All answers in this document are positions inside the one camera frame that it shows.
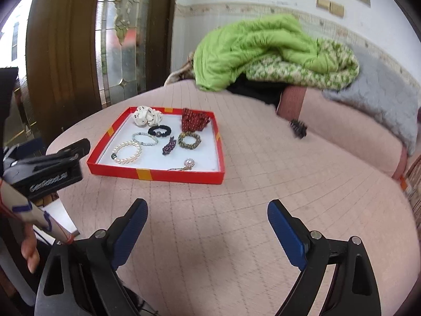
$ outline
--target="brown beaded bracelet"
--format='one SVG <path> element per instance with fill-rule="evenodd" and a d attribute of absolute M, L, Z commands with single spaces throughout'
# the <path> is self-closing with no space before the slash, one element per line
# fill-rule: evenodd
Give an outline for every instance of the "brown beaded bracelet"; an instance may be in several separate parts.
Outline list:
<path fill-rule="evenodd" d="M 191 136 L 192 138 L 196 139 L 196 142 L 194 144 L 186 144 L 184 142 L 184 138 L 186 136 Z M 199 146 L 199 144 L 202 142 L 201 137 L 193 132 L 183 132 L 178 136 L 178 144 L 180 145 L 180 147 L 182 148 L 186 148 L 188 150 L 194 150 L 197 146 Z"/>

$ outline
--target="white wall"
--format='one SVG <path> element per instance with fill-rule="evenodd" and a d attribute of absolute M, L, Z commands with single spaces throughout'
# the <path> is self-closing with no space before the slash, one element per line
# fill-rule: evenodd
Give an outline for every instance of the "white wall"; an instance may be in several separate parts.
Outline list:
<path fill-rule="evenodd" d="M 421 83 L 421 43 L 394 0 L 371 0 L 371 7 L 358 0 L 332 0 L 345 7 L 338 18 L 316 8 L 316 0 L 176 0 L 179 5 L 216 2 L 251 2 L 298 9 L 334 21 L 360 34 L 395 58 Z"/>

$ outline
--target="black hair tie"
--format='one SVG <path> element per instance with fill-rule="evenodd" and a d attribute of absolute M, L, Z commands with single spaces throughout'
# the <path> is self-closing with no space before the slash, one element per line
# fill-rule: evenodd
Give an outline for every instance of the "black hair tie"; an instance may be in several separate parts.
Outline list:
<path fill-rule="evenodd" d="M 157 129 L 165 129 L 165 133 L 161 133 L 160 131 L 155 132 Z M 153 126 L 148 130 L 148 134 L 153 135 L 157 138 L 165 138 L 171 134 L 171 129 L 168 126 L 161 125 L 161 126 Z"/>

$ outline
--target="red tray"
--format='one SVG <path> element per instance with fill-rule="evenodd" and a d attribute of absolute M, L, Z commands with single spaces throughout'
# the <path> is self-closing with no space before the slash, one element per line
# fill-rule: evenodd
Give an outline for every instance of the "red tray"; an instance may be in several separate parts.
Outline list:
<path fill-rule="evenodd" d="M 152 107 L 163 114 L 181 115 L 180 108 Z M 205 113 L 210 117 L 213 127 L 213 133 L 216 141 L 216 150 L 218 155 L 219 171 L 196 172 L 196 171 L 167 171 L 153 169 L 135 169 L 133 167 L 113 166 L 98 164 L 101 154 L 108 146 L 113 134 L 126 121 L 127 117 L 136 111 L 136 107 L 127 108 L 123 114 L 113 123 L 110 129 L 104 134 L 101 140 L 93 149 L 88 158 L 87 164 L 92 174 L 102 176 L 113 176 L 131 179 L 141 179 L 148 181 L 173 181 L 178 183 L 197 183 L 197 184 L 222 184 L 225 175 L 224 155 L 222 153 L 222 143 L 215 115 L 212 112 Z"/>

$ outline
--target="metal screw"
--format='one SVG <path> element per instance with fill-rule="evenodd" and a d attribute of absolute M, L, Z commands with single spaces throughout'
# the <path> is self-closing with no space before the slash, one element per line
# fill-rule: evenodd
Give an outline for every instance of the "metal screw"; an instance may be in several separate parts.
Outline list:
<path fill-rule="evenodd" d="M 94 233 L 94 236 L 97 238 L 97 239 L 102 239 L 104 236 L 105 236 L 105 234 L 106 234 L 107 232 L 106 231 L 104 231 L 103 229 L 100 229 L 100 230 L 97 230 L 95 233 Z"/>
<path fill-rule="evenodd" d="M 310 235 L 311 235 L 311 237 L 312 237 L 313 239 L 316 239 L 316 240 L 319 240 L 319 239 L 321 239 L 321 238 L 322 238 L 322 234 L 321 234 L 321 232 L 319 232 L 319 231 L 317 231 L 317 230 L 313 230 L 313 231 L 310 233 Z"/>
<path fill-rule="evenodd" d="M 361 239 L 358 236 L 353 236 L 352 242 L 356 245 L 361 245 L 361 243 L 362 243 Z"/>

